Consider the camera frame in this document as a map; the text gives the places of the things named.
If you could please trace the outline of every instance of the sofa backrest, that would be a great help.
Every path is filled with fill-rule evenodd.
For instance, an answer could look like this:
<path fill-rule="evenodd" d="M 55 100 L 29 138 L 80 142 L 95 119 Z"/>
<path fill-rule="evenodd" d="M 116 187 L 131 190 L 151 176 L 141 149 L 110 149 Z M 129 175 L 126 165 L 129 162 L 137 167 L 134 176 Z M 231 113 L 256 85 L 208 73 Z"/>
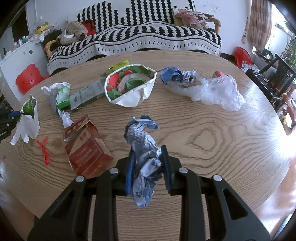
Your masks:
<path fill-rule="evenodd" d="M 97 32 L 116 25 L 134 26 L 152 21 L 174 24 L 174 6 L 195 10 L 193 0 L 108 0 L 71 14 L 67 21 L 91 19 Z"/>

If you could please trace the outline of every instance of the silver screw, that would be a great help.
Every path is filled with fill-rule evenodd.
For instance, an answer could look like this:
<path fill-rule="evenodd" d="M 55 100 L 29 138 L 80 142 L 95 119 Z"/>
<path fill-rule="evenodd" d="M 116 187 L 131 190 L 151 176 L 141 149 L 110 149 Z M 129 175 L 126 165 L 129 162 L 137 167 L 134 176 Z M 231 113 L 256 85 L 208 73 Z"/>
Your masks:
<path fill-rule="evenodd" d="M 188 169 L 186 167 L 180 167 L 179 168 L 179 172 L 181 172 L 181 173 L 187 173 L 188 172 Z"/>
<path fill-rule="evenodd" d="M 75 178 L 75 181 L 78 182 L 78 183 L 81 183 L 84 181 L 84 177 L 83 176 L 78 176 Z"/>
<path fill-rule="evenodd" d="M 109 172 L 110 172 L 111 174 L 116 174 L 116 173 L 119 172 L 119 170 L 118 170 L 116 167 L 113 167 L 113 168 L 111 168 L 111 169 L 109 170 Z"/>
<path fill-rule="evenodd" d="M 214 175 L 214 176 L 213 176 L 213 179 L 214 179 L 215 181 L 217 181 L 217 182 L 222 181 L 222 177 L 221 177 L 220 175 Z"/>

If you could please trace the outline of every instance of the wooden armrest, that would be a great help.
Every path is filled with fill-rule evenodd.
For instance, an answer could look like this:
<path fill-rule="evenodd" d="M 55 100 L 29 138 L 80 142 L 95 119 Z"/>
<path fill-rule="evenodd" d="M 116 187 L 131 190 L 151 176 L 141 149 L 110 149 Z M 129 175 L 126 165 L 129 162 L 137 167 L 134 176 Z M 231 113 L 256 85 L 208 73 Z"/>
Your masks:
<path fill-rule="evenodd" d="M 48 57 L 48 59 L 51 57 L 51 55 L 52 55 L 52 52 L 50 51 L 50 46 L 52 45 L 52 44 L 54 44 L 54 43 L 57 43 L 57 40 L 55 39 L 55 40 L 52 40 L 52 41 L 49 41 L 46 45 L 45 45 L 45 47 L 44 47 L 44 50 L 45 50 L 45 52 L 46 52 L 46 54 L 47 54 L 47 57 Z"/>
<path fill-rule="evenodd" d="M 221 22 L 216 18 L 210 18 L 207 22 L 213 22 L 215 24 L 215 33 L 220 33 Z"/>

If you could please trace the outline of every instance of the paper bowl with cherry print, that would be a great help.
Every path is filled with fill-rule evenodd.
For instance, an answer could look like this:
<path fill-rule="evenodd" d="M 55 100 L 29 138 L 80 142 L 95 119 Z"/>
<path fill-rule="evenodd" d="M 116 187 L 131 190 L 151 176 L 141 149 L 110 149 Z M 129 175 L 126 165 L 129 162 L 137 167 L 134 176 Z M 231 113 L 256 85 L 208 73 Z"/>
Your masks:
<path fill-rule="evenodd" d="M 112 104 L 136 107 L 150 96 L 156 75 L 155 70 L 142 64 L 124 66 L 107 76 L 104 87 L 106 97 Z"/>

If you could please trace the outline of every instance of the yellow box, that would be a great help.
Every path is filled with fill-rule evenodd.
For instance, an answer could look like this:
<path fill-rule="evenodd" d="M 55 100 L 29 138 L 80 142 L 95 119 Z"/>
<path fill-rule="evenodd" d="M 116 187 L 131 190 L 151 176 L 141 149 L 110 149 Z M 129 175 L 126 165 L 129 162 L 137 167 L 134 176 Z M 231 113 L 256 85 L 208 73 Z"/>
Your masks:
<path fill-rule="evenodd" d="M 49 24 L 47 24 L 47 25 L 45 25 L 45 26 L 42 26 L 41 28 L 37 29 L 36 32 L 35 32 L 35 34 L 41 34 L 42 31 L 43 31 L 44 29 L 46 29 L 47 27 L 49 27 Z"/>

